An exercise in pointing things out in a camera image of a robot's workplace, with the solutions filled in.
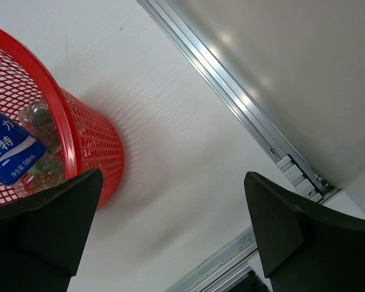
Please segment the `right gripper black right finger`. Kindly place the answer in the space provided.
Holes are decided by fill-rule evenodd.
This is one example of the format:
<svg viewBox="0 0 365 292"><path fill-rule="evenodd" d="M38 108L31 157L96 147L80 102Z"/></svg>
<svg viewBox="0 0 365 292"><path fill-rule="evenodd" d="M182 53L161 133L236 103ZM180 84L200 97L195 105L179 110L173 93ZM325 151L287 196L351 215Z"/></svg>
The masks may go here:
<svg viewBox="0 0 365 292"><path fill-rule="evenodd" d="M257 172L244 180L263 273L273 291L365 291L365 220Z"/></svg>

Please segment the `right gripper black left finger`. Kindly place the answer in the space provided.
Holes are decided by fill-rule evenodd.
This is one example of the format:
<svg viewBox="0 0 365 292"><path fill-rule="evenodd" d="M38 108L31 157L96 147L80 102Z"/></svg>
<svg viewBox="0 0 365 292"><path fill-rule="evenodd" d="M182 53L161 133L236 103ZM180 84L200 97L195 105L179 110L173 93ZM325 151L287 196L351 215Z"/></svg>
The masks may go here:
<svg viewBox="0 0 365 292"><path fill-rule="evenodd" d="M99 169L0 207L0 291L66 291L97 209Z"/></svg>

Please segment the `clear bottle blue label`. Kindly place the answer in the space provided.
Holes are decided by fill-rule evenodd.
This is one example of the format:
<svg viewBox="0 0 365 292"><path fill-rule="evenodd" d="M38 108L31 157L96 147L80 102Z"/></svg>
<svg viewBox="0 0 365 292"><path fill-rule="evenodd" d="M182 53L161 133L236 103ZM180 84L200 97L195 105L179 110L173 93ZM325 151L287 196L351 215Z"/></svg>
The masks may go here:
<svg viewBox="0 0 365 292"><path fill-rule="evenodd" d="M0 113L0 183L13 186L45 154L47 148L28 130Z"/></svg>

